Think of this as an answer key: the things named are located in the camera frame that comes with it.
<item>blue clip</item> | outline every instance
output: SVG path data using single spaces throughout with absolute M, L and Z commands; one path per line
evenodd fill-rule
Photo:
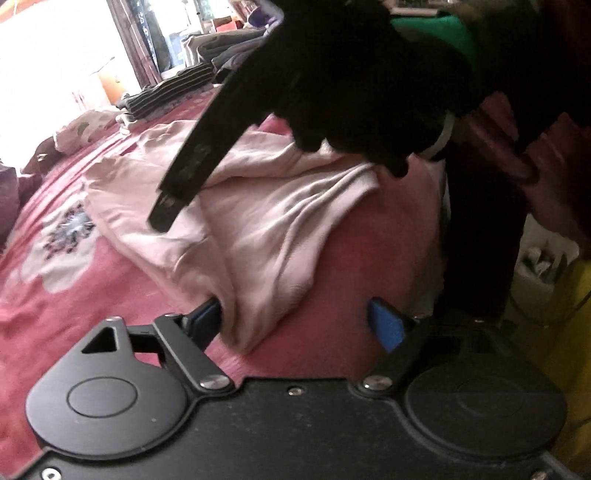
M 405 329 L 402 318 L 400 312 L 382 299 L 372 299 L 368 303 L 369 327 L 388 353 L 404 340 Z

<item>cable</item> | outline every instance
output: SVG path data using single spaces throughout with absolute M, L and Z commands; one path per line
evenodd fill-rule
M 513 294 L 509 292 L 509 303 L 511 303 L 511 306 L 515 309 L 515 311 L 519 313 L 519 315 L 521 315 L 524 318 L 524 320 L 527 320 L 528 322 L 533 323 L 534 325 L 541 328 L 548 328 L 560 325 L 561 323 L 568 322 L 572 317 L 574 317 L 577 314 L 577 312 L 581 308 L 583 308 L 583 306 L 589 301 L 589 299 L 591 299 L 591 290 L 589 290 L 587 294 L 583 297 L 583 299 L 575 305 L 575 307 L 568 313 L 568 315 L 561 319 L 555 319 L 552 322 L 545 322 L 543 320 L 535 319 L 527 315 L 526 312 L 524 312 L 524 310 L 519 306 L 519 304 L 513 297 Z

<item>metal rivet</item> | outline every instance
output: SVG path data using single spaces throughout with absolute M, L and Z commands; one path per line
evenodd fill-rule
M 363 386 L 368 390 L 381 392 L 392 386 L 392 379 L 383 375 L 370 375 L 364 379 Z
M 543 470 L 538 470 L 537 472 L 531 474 L 530 480 L 548 480 L 549 478 L 550 475 L 548 475 L 547 472 L 544 472 Z
M 41 472 L 41 478 L 43 480 L 61 480 L 61 473 L 55 468 L 46 468 Z
M 304 389 L 301 387 L 291 387 L 287 390 L 287 393 L 292 397 L 299 397 L 300 395 L 304 394 Z
M 222 390 L 228 387 L 230 383 L 232 383 L 232 380 L 225 375 L 208 375 L 199 382 L 199 385 L 207 390 Z

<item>bed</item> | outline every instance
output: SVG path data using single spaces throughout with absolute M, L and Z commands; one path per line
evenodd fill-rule
M 39 453 L 24 404 L 29 389 L 75 342 L 109 316 L 149 323 L 181 306 L 101 234 L 85 212 L 85 172 L 105 155 L 133 152 L 155 124 L 194 119 L 202 93 L 131 135 L 113 126 L 66 156 L 24 206 L 0 257 L 0 472 L 17 473 Z M 261 131 L 287 134 L 278 119 Z M 359 378 L 383 354 L 365 323 L 367 301 L 383 297 L 428 313 L 440 287 L 442 171 L 417 158 L 397 180 L 376 168 L 380 189 L 331 231 L 313 287 L 255 350 L 239 355 L 219 339 L 207 354 L 235 381 L 246 375 Z

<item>black tool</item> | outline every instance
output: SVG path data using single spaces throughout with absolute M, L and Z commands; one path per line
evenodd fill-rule
M 27 417 L 46 448 L 17 478 L 579 479 L 547 452 L 563 396 L 496 330 L 416 322 L 382 300 L 368 316 L 405 338 L 361 382 L 238 389 L 202 351 L 217 300 L 146 326 L 104 320 L 31 390 Z M 134 352 L 157 353 L 162 368 Z
M 292 95 L 295 85 L 301 91 L 306 88 L 302 83 L 312 82 L 310 89 L 321 97 L 332 78 L 352 68 L 354 48 L 392 32 L 389 12 L 377 0 L 362 10 L 343 0 L 260 3 L 282 23 L 230 75 L 175 156 L 150 214 L 156 231 L 170 229 L 245 130 L 301 101 Z

